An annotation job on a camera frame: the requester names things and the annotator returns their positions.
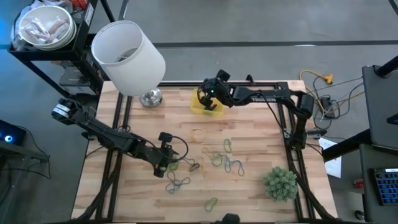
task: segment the blue light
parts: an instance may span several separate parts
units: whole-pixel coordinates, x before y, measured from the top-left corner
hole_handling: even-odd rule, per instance
[[[12,141],[12,137],[11,136],[6,136],[4,138],[4,140],[6,140],[6,142],[11,142]]]

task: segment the lamp base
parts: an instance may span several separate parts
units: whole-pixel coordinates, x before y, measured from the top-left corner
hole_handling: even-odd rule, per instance
[[[150,92],[142,94],[139,101],[145,108],[155,108],[162,102],[162,93],[158,88],[154,88]]]

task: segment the white bowl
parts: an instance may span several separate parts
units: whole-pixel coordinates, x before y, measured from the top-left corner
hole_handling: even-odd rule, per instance
[[[57,45],[54,45],[52,47],[39,47],[36,46],[36,48],[40,49],[40,50],[57,50],[60,49],[66,45],[68,45],[75,37],[76,37],[76,33],[77,33],[77,27],[75,22],[73,22],[73,28],[72,28],[73,32],[71,32],[70,37],[66,37],[60,41],[57,41]]]
[[[37,7],[31,11],[29,11],[27,14],[24,15],[24,17],[21,19],[19,23],[19,27],[22,28],[24,27],[28,22],[30,22],[31,19],[33,18],[38,18],[40,21],[43,23],[45,26],[49,22],[55,21],[59,17],[60,19],[67,19],[69,22],[69,29],[65,33],[64,36],[59,38],[56,42],[49,43],[49,44],[37,44],[36,40],[34,37],[30,36],[26,32],[21,32],[21,37],[28,43],[32,44],[35,47],[53,47],[54,45],[57,45],[58,42],[62,41],[64,38],[67,38],[68,36],[70,37],[71,34],[73,33],[73,19],[71,15],[64,10],[61,7],[58,6],[41,6]]]

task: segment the keyboard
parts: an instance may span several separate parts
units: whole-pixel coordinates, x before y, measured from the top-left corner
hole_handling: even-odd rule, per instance
[[[380,205],[398,205],[398,168],[372,169]]]

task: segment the small plant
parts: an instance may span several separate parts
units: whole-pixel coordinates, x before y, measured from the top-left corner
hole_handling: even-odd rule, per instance
[[[272,168],[263,183],[267,187],[266,195],[272,197],[274,201],[287,202],[294,199],[297,194],[296,175],[292,171],[287,171],[280,167]]]

